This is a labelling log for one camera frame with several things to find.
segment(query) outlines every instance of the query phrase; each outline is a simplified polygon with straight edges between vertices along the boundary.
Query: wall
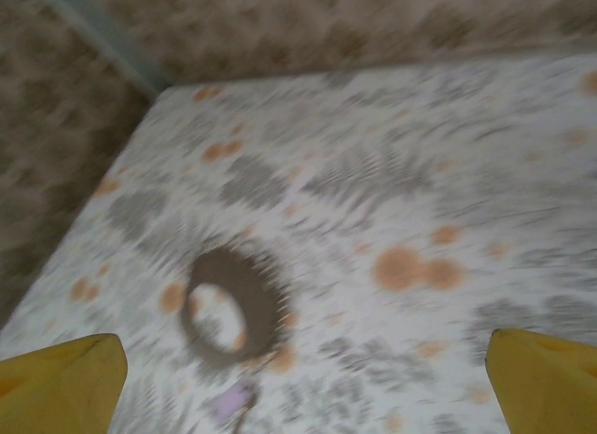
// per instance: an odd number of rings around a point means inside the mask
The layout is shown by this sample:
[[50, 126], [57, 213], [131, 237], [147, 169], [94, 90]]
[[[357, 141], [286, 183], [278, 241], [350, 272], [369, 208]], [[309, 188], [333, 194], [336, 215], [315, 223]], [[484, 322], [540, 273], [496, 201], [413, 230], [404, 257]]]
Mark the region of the wall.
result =
[[597, 0], [96, 0], [182, 81], [590, 40]]
[[43, 0], [0, 0], [0, 323], [147, 106]]

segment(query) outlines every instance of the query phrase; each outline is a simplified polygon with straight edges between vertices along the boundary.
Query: purple object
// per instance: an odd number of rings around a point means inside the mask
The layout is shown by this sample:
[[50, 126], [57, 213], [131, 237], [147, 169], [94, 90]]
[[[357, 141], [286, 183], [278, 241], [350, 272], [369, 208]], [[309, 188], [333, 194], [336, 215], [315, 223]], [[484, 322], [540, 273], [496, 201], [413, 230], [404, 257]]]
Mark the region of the purple object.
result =
[[239, 381], [226, 392], [211, 401], [212, 416], [218, 425], [224, 425], [243, 407], [251, 396], [253, 388], [247, 382]]

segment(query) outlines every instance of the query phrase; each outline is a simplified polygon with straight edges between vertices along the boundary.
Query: bedsheet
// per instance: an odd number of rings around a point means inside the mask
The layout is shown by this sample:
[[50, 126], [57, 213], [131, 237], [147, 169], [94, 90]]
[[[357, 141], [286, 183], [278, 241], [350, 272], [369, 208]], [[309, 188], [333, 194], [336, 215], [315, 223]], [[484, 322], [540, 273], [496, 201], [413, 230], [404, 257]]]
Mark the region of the bedsheet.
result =
[[[505, 434], [483, 357], [516, 327], [597, 344], [597, 55], [165, 91], [0, 335], [115, 332], [113, 433], [227, 432], [178, 323], [210, 246], [270, 252], [291, 313], [250, 433]], [[216, 289], [201, 327], [244, 342]]]

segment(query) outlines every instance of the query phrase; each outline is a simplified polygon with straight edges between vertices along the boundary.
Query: mattress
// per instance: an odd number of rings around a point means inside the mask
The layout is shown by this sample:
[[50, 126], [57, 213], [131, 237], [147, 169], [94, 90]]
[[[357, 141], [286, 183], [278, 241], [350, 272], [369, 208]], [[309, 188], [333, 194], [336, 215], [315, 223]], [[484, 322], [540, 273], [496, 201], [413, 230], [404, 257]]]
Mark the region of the mattress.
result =
[[[113, 433], [229, 432], [209, 402], [243, 367], [203, 363], [178, 312], [192, 257], [238, 243], [275, 257], [290, 297], [243, 434], [505, 434], [483, 367], [494, 329], [597, 344], [595, 65], [546, 54], [171, 88], [0, 355], [115, 332], [129, 376]], [[205, 333], [243, 344], [226, 293], [192, 306]]]

